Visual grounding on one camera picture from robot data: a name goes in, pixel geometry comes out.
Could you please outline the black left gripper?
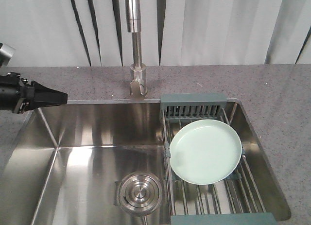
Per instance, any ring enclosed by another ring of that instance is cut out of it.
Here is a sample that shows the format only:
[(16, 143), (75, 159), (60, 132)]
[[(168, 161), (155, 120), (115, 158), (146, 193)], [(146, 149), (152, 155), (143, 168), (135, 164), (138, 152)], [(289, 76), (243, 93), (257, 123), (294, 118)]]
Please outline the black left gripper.
[(42, 107), (67, 104), (68, 95), (50, 89), (36, 81), (28, 84), (19, 73), (10, 72), (0, 76), (0, 109), (12, 113), (23, 113)]

